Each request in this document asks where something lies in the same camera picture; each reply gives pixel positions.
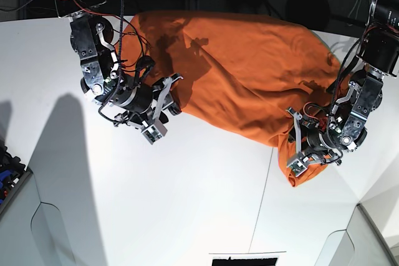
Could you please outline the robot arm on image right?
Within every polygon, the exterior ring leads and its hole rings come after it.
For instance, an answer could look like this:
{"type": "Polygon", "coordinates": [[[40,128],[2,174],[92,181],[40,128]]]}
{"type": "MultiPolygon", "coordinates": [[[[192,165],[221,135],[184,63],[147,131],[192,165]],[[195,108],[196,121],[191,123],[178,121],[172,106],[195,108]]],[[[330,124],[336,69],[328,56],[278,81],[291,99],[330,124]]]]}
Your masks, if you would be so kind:
{"type": "Polygon", "coordinates": [[[332,100],[321,108],[323,118],[309,115],[316,103],[306,103],[301,112],[287,109],[296,146],[287,167],[296,175],[313,164],[339,164],[344,153],[363,143],[369,114],[382,102],[384,77],[398,76],[398,0],[371,0],[365,31],[351,50],[356,52],[352,61],[342,62],[328,88],[332,100]]]}

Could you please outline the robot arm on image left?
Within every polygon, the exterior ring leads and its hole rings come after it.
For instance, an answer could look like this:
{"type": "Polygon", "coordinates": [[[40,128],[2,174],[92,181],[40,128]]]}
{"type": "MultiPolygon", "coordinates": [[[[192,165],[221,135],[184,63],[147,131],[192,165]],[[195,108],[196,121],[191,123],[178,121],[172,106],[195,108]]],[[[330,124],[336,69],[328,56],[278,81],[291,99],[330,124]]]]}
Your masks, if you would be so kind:
{"type": "Polygon", "coordinates": [[[147,85],[145,80],[155,67],[147,54],[148,41],[125,18],[125,0],[115,16],[119,29],[98,12],[107,0],[54,0],[57,15],[70,20],[70,43],[79,56],[83,77],[81,89],[99,106],[101,117],[114,126],[128,125],[153,130],[172,115],[181,113],[171,88],[182,77],[173,74],[147,85]]]}

